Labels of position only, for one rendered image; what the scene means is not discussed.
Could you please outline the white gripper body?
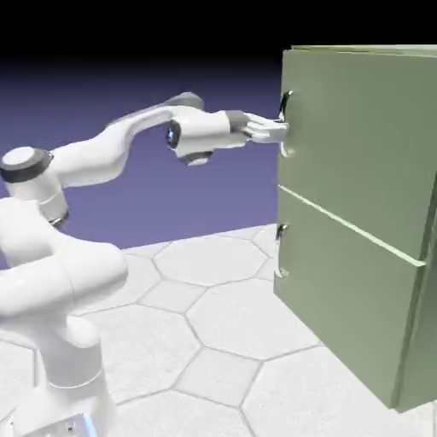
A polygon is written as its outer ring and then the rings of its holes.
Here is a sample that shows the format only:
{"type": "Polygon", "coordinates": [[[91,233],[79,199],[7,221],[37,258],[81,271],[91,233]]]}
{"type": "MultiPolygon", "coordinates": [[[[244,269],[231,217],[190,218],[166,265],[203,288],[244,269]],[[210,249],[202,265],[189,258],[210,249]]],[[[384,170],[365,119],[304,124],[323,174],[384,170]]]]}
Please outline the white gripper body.
{"type": "Polygon", "coordinates": [[[248,122],[243,133],[255,143],[282,143],[289,130],[283,120],[267,119],[256,114],[246,114],[248,122]]]}

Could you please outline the long curved metal handle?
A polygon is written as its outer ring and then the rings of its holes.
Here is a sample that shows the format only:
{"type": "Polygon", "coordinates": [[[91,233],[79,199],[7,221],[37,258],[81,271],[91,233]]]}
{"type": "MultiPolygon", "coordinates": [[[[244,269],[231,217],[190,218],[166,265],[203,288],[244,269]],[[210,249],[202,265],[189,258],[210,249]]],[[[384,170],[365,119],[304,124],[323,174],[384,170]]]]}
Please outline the long curved metal handle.
{"type": "Polygon", "coordinates": [[[284,91],[281,97],[279,112],[277,116],[277,121],[287,127],[286,132],[283,134],[282,141],[279,143],[281,156],[284,158],[289,158],[292,155],[292,150],[287,146],[287,135],[289,131],[289,123],[286,120],[286,112],[290,98],[294,95],[292,90],[284,91]]]}

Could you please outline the large green cabinet door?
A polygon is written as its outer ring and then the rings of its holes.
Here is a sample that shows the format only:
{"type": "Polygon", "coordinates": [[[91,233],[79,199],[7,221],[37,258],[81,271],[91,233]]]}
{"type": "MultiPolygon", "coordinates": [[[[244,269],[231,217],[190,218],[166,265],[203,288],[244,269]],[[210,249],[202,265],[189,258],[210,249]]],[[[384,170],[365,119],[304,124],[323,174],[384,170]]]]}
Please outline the large green cabinet door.
{"type": "Polygon", "coordinates": [[[424,259],[437,178],[437,50],[304,48],[283,56],[283,183],[424,259]]]}

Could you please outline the green painted cabinet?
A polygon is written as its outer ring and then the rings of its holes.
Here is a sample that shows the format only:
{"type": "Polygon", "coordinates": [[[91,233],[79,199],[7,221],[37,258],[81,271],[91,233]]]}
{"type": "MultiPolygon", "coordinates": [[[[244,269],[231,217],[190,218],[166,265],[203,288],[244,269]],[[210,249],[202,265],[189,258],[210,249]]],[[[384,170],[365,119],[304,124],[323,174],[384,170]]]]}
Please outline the green painted cabinet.
{"type": "Polygon", "coordinates": [[[437,44],[283,54],[275,292],[388,408],[437,400],[437,44]]]}

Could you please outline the small green cabinet door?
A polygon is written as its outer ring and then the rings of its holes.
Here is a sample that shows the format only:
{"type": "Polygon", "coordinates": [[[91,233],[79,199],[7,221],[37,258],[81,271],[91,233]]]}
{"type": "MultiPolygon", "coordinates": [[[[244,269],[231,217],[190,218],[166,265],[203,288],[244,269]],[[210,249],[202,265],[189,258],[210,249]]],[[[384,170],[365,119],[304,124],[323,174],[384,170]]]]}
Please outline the small green cabinet door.
{"type": "Polygon", "coordinates": [[[399,403],[422,266],[281,189],[277,296],[387,407],[399,403]]]}

